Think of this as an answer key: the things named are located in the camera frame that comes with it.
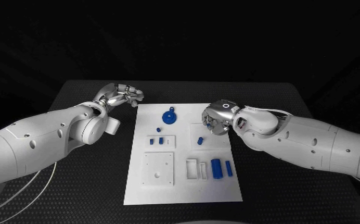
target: black background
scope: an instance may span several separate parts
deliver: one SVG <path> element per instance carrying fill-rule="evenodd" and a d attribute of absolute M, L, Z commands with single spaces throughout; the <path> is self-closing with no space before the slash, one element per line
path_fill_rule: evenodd
<path fill-rule="evenodd" d="M 113 79 L 289 82 L 360 132 L 360 0 L 1 0 L 0 36 L 0 127 Z"/>

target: dark table surface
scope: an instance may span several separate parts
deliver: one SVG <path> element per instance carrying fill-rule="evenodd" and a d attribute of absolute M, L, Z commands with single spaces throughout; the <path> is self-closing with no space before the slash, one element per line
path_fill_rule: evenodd
<path fill-rule="evenodd" d="M 223 98 L 310 117 L 290 84 L 246 82 L 67 81 L 48 111 L 90 101 L 109 82 L 139 88 L 146 104 L 210 103 Z M 8 223 L 177 223 L 207 219 L 249 223 L 360 221 L 360 200 L 348 176 L 303 169 L 264 152 L 253 151 L 233 131 L 228 138 L 243 202 L 123 206 L 136 108 L 122 104 L 110 116 L 120 121 L 116 134 L 103 134 L 93 145 L 73 150 L 57 162 L 43 195 Z M 51 166 L 0 210 L 0 221 L 28 204 L 50 172 Z M 0 202 L 30 178 L 25 176 L 7 183 Z"/>

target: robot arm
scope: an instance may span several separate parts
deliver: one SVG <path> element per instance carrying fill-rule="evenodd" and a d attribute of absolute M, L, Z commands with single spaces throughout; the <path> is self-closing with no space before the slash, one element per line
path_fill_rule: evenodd
<path fill-rule="evenodd" d="M 358 177 L 360 134 L 282 113 L 286 116 L 277 117 L 267 110 L 220 100 L 204 109 L 202 124 L 215 135 L 227 133 L 231 125 L 249 148 L 299 167 Z"/>
<path fill-rule="evenodd" d="M 93 101 L 21 119 L 0 130 L 0 183 L 34 173 L 64 158 L 84 144 L 93 144 L 103 132 L 115 134 L 119 121 L 110 109 L 142 101 L 141 90 L 107 84 Z"/>

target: small blue piece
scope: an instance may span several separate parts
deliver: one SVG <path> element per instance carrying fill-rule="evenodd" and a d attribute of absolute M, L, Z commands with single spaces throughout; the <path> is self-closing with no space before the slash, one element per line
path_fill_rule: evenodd
<path fill-rule="evenodd" d="M 220 179 L 223 177 L 221 164 L 218 159 L 211 160 L 211 176 L 214 179 Z"/>
<path fill-rule="evenodd" d="M 231 177 L 230 161 L 226 161 L 224 164 L 226 164 L 227 174 L 228 174 L 228 176 Z"/>
<path fill-rule="evenodd" d="M 162 114 L 162 122 L 165 124 L 172 124 L 175 122 L 174 107 L 169 107 L 169 110 L 164 112 L 164 114 Z"/>
<path fill-rule="evenodd" d="M 197 144 L 198 144 L 198 145 L 202 144 L 202 138 L 201 138 L 201 137 L 198 137 Z"/>

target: cable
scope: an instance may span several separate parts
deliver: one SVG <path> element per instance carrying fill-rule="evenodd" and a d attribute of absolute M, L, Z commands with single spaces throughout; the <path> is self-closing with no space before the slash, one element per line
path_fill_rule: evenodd
<path fill-rule="evenodd" d="M 51 174 L 50 174 L 50 178 L 48 178 L 48 181 L 47 181 L 47 183 L 46 183 L 46 185 L 44 185 L 44 187 L 43 187 L 43 190 L 40 191 L 40 193 L 38 193 L 38 195 L 35 196 L 35 198 L 31 200 L 31 202 L 28 203 L 28 205 L 10 217 L 10 218 L 7 218 L 5 220 L 2 220 L 1 222 L 0 222 L 0 224 L 1 223 L 4 223 L 5 221 L 8 221 L 31 204 L 33 204 L 33 202 L 37 200 L 37 198 L 40 197 L 40 195 L 41 195 L 41 193 L 43 193 L 43 191 L 46 190 L 46 188 L 47 188 L 47 185 L 48 185 L 48 183 L 50 183 L 50 180 L 51 180 L 51 176 L 54 175 L 54 169 L 56 169 L 56 163 L 54 163 L 54 165 L 53 165 L 53 170 L 51 170 Z"/>
<path fill-rule="evenodd" d="M 254 107 L 249 107 L 249 106 L 244 106 L 244 107 L 246 107 L 246 108 L 251 108 L 251 109 L 257 109 L 257 110 L 273 111 L 273 112 L 277 112 L 277 113 L 283 113 L 283 114 L 287 115 L 287 116 L 292 116 L 290 113 L 287 113 L 286 111 L 277 110 L 277 109 L 254 108 Z"/>
<path fill-rule="evenodd" d="M 360 179 L 358 179 L 355 176 L 352 176 L 352 178 L 354 178 L 357 181 L 360 181 Z"/>
<path fill-rule="evenodd" d="M 22 186 L 22 188 L 17 191 L 17 193 L 11 196 L 11 198 L 0 205 L 0 208 L 15 198 L 15 196 L 21 193 L 21 191 L 27 188 L 30 185 L 31 181 L 34 180 L 35 176 L 38 175 L 40 171 L 35 173 L 27 184 Z"/>

